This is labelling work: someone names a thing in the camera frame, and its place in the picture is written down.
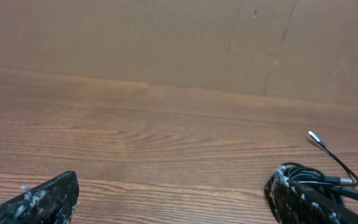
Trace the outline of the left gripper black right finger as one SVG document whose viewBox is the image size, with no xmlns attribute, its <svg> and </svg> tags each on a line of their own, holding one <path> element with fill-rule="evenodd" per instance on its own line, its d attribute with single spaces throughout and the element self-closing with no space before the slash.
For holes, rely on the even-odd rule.
<svg viewBox="0 0 358 224">
<path fill-rule="evenodd" d="M 358 213 L 346 208 L 340 195 L 333 198 L 287 176 L 281 167 L 269 178 L 264 192 L 276 221 L 281 224 L 358 224 Z"/>
</svg>

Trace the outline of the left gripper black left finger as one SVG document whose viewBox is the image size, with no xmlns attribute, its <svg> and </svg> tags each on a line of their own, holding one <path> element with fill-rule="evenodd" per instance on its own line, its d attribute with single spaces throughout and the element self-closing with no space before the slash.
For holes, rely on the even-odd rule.
<svg viewBox="0 0 358 224">
<path fill-rule="evenodd" d="M 70 223 L 78 206 L 76 173 L 66 171 L 0 204 L 0 224 Z"/>
</svg>

